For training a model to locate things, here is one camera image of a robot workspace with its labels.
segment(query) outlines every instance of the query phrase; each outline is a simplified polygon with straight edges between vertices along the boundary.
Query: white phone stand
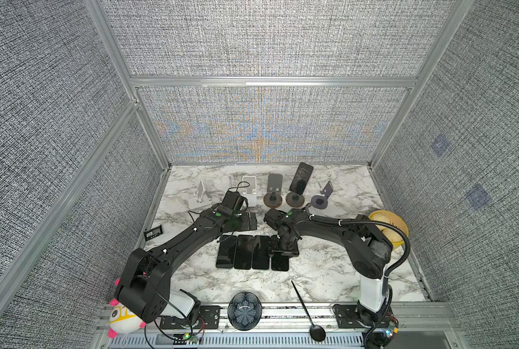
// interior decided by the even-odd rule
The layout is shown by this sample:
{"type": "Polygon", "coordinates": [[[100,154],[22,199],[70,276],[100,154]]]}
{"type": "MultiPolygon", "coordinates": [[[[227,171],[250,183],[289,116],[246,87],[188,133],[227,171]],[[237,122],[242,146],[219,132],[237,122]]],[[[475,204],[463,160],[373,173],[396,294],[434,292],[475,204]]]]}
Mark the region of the white phone stand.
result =
{"type": "Polygon", "coordinates": [[[248,182],[250,186],[244,188],[243,196],[248,199],[249,207],[257,205],[257,181],[256,176],[242,176],[242,181],[248,182]]]}
{"type": "Polygon", "coordinates": [[[196,209],[203,206],[209,206],[213,204],[211,195],[205,191],[203,181],[199,181],[198,191],[193,193],[193,196],[188,199],[188,207],[190,209],[196,209]]]}

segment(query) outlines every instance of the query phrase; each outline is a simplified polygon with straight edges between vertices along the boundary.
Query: ventilation grille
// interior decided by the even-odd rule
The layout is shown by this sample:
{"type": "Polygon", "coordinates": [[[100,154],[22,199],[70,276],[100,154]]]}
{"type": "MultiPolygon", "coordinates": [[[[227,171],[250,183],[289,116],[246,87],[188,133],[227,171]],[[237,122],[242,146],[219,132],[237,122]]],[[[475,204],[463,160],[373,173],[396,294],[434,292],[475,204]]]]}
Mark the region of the ventilation grille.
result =
{"type": "MultiPolygon", "coordinates": [[[[172,341],[162,334],[147,334],[147,339],[156,348],[172,348],[172,341]]],[[[206,333],[200,348],[308,348],[327,346],[350,348],[362,346],[361,332],[328,333],[326,339],[314,342],[308,333],[206,333]]],[[[190,348],[197,345],[175,345],[175,348],[190,348]]],[[[118,336],[110,343],[110,348],[149,348],[142,333],[132,333],[127,337],[118,336]]]]}

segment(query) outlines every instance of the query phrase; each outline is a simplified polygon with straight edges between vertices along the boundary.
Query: gray textured wall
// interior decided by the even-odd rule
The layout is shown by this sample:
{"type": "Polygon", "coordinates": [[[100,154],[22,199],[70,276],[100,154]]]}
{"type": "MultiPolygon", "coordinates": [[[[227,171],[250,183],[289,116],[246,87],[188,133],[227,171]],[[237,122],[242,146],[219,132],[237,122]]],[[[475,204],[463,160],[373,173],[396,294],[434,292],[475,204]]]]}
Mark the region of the gray textured wall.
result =
{"type": "Polygon", "coordinates": [[[171,161],[368,162],[404,88],[141,87],[171,161]]]}
{"type": "Polygon", "coordinates": [[[519,348],[519,1],[475,2],[375,173],[472,347],[519,348]]]}
{"type": "Polygon", "coordinates": [[[81,0],[0,1],[0,275],[127,102],[81,0]]]}
{"type": "Polygon", "coordinates": [[[0,349],[89,347],[161,171],[134,115],[0,318],[0,349]]]}
{"type": "Polygon", "coordinates": [[[102,3],[135,75],[415,76],[454,0],[102,3]]]}

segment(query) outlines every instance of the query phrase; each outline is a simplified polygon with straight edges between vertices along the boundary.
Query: plush toy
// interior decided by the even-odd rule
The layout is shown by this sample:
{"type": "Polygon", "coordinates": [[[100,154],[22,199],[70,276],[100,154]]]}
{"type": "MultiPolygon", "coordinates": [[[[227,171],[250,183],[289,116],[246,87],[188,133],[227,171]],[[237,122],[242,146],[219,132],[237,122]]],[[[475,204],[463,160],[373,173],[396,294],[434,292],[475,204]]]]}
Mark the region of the plush toy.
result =
{"type": "MultiPolygon", "coordinates": [[[[116,280],[116,286],[118,286],[119,282],[120,279],[116,280]]],[[[111,300],[110,305],[114,307],[112,308],[112,312],[110,313],[108,320],[110,325],[108,336],[110,338],[115,338],[118,333],[131,333],[139,328],[143,328],[146,325],[146,323],[144,323],[141,318],[132,313],[116,299],[111,300]]]]}

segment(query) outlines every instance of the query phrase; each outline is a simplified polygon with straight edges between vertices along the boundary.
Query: yellow bowl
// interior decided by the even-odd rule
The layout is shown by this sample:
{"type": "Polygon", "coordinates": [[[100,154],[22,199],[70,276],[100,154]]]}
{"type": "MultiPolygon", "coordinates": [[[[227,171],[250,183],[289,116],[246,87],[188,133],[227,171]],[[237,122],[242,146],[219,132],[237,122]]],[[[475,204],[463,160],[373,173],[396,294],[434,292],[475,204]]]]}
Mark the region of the yellow bowl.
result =
{"type": "MultiPolygon", "coordinates": [[[[379,209],[377,211],[370,213],[368,218],[370,218],[371,220],[380,220],[382,222],[393,224],[395,227],[402,230],[402,232],[405,233],[406,236],[409,236],[409,228],[407,227],[407,223],[405,223],[405,221],[402,220],[401,217],[399,217],[393,212],[386,211],[384,209],[379,209]]],[[[389,239],[389,241],[391,241],[394,249],[398,248],[404,243],[401,235],[397,234],[395,231],[379,225],[376,226],[389,239]]]]}

